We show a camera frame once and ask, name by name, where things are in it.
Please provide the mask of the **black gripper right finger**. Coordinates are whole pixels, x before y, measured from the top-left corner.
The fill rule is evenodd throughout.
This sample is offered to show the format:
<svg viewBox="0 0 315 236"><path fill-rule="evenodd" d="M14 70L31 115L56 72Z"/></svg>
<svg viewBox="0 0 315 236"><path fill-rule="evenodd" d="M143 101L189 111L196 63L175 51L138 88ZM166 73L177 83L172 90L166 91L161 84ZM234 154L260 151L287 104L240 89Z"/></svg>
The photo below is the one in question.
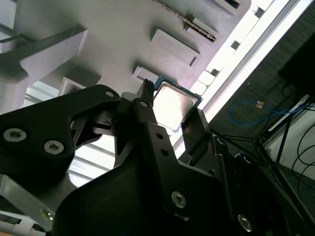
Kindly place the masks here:
<svg viewBox="0 0 315 236"><path fill-rule="evenodd" d="M225 235L276 236L277 218L263 196L262 185L254 183L258 165L248 156L229 153L226 142L215 135L199 109L191 110L182 122L190 166L216 180L211 194L216 232Z"/></svg>

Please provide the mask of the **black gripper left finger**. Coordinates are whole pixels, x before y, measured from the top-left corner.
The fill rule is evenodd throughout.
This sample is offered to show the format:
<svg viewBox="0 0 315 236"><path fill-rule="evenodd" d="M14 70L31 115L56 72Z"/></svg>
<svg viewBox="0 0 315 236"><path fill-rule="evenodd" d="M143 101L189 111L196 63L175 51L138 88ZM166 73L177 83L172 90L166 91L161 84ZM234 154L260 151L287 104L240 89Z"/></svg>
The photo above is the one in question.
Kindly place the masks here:
<svg viewBox="0 0 315 236"><path fill-rule="evenodd" d="M102 134L116 139L123 157L117 167L140 161L165 196L179 184L167 181L179 162L156 121L153 95L148 80L130 100L96 85L2 115L1 198L34 220L55 220L59 206L76 190L63 193L75 151Z"/></svg>

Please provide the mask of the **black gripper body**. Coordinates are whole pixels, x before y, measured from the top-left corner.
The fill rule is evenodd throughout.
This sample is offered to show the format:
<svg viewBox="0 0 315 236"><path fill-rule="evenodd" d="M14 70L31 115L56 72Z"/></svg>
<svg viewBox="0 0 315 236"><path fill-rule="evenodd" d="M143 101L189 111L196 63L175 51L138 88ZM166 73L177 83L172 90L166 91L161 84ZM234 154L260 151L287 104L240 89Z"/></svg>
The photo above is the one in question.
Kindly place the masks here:
<svg viewBox="0 0 315 236"><path fill-rule="evenodd" d="M73 191L55 216L58 236L231 236L233 225L219 183L185 165L164 195L134 160Z"/></svg>

